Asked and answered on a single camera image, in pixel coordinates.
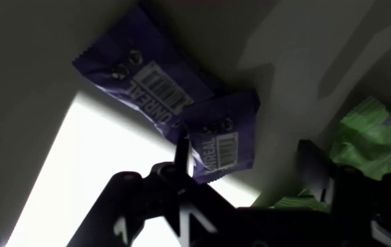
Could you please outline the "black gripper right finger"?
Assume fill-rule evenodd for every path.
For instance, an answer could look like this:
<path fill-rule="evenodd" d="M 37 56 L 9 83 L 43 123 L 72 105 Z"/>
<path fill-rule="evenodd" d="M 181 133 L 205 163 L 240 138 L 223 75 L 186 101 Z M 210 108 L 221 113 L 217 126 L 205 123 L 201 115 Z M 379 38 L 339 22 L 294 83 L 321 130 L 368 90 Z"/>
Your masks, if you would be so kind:
<path fill-rule="evenodd" d="M 336 166 L 312 140 L 301 140 L 298 142 L 295 168 L 317 200 L 332 200 Z"/>

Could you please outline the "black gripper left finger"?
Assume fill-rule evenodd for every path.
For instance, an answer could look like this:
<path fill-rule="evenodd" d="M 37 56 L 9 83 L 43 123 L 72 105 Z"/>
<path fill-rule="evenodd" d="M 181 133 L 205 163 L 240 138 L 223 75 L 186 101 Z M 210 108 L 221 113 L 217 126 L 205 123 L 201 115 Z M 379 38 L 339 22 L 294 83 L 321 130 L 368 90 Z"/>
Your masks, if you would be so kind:
<path fill-rule="evenodd" d="M 191 142 L 187 137 L 181 137 L 176 145 L 175 166 L 177 171 L 187 171 Z"/>

